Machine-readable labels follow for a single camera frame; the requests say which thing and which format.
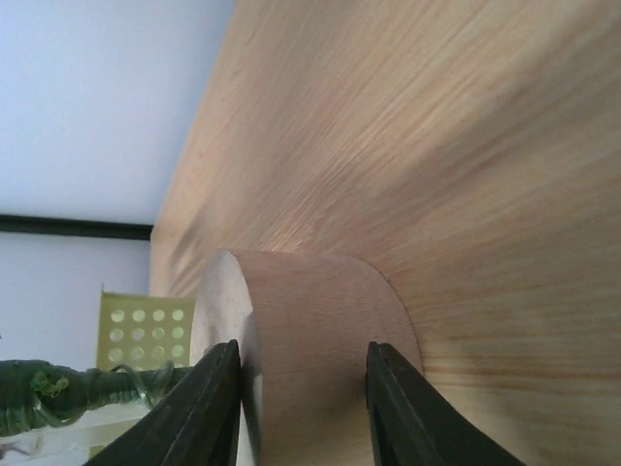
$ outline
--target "pegboard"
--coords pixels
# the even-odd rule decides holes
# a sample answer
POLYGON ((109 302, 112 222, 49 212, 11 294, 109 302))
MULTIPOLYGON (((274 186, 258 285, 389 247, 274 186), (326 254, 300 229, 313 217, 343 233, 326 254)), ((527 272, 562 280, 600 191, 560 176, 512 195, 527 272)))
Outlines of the pegboard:
POLYGON ((97 368, 124 363, 141 371, 169 360, 187 366, 194 304, 194 299, 102 291, 97 368))

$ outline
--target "black trim strip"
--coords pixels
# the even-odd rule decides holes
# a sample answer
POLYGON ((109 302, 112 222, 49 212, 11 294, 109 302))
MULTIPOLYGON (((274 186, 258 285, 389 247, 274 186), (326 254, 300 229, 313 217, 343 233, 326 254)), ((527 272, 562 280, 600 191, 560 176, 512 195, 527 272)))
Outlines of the black trim strip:
POLYGON ((0 215, 0 232, 150 241, 153 225, 0 215))

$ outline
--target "light blue wall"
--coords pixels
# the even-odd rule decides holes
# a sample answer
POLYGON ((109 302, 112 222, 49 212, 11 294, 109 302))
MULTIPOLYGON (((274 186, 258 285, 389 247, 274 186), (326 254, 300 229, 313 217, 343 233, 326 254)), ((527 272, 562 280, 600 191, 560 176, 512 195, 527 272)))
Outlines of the light blue wall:
MULTIPOLYGON (((155 222, 234 6, 0 1, 0 214, 155 222)), ((101 283, 147 279, 146 242, 0 233, 0 359, 91 367, 101 283)))
POLYGON ((235 0, 2 0, 0 213, 155 222, 235 0))

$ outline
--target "plywood sheet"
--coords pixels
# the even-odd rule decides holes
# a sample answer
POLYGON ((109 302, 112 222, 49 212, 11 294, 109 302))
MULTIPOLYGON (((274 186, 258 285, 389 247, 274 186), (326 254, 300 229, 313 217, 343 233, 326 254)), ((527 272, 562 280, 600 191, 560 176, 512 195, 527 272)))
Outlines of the plywood sheet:
POLYGON ((428 379, 529 464, 621 458, 616 1, 240 0, 152 236, 350 254, 428 379))

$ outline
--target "wooden disc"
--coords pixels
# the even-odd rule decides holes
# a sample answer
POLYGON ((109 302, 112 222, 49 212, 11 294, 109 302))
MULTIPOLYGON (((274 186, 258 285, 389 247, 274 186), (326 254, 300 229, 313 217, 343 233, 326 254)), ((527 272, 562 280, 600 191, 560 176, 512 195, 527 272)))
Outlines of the wooden disc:
POLYGON ((391 343, 422 371, 397 295, 351 257, 217 251, 199 289, 190 362, 231 339, 246 380, 238 464, 372 465, 369 342, 391 343))

